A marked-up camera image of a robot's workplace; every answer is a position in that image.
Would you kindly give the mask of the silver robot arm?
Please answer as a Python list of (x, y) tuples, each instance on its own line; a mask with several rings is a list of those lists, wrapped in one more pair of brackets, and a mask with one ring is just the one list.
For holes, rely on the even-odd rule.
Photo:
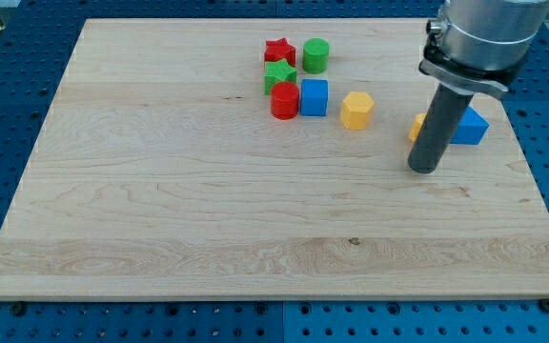
[(548, 12), (549, 0), (446, 0), (427, 21), (419, 70), (462, 95), (502, 99)]

